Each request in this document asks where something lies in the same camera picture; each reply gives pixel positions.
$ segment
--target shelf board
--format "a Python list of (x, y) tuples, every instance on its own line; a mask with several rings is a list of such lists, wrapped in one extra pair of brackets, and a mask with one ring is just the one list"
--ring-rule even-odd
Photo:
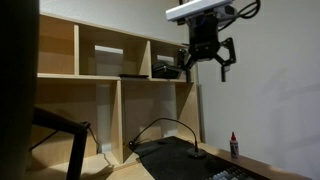
[[(84, 158), (81, 178), (93, 178), (103, 174), (109, 174), (114, 171), (140, 163), (138, 155), (132, 153), (123, 164), (119, 164), (111, 152), (97, 154), (95, 156)], [(40, 170), (27, 170), (26, 180), (56, 180), (66, 179), (69, 163), (63, 163)]]
[(38, 73), (38, 82), (40, 83), (110, 84), (118, 80), (120, 80), (120, 78), (115, 76)]

